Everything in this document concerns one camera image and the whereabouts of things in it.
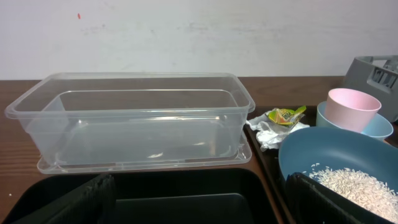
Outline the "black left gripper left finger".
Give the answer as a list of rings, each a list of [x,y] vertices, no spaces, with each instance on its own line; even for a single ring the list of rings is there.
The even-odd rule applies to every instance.
[[[114,179],[101,174],[15,223],[107,223],[115,203]]]

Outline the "light blue small bowl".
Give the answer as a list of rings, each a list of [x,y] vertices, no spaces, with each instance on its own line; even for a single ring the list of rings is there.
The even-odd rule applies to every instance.
[[[339,128],[332,122],[328,121],[325,116],[326,102],[321,102],[317,106],[317,117],[316,126],[326,128]],[[392,124],[380,114],[376,114],[375,117],[369,122],[361,134],[367,135],[371,138],[383,141],[394,132]]]

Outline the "pink plastic cup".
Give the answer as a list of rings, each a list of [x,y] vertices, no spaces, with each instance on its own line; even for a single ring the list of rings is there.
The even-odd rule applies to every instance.
[[[328,92],[324,115],[334,125],[360,133],[381,107],[381,102],[367,93],[335,88]]]

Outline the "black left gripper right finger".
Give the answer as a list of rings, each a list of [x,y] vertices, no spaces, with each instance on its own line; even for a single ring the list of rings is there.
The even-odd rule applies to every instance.
[[[287,176],[285,193],[297,223],[365,224],[389,221],[296,172]]]

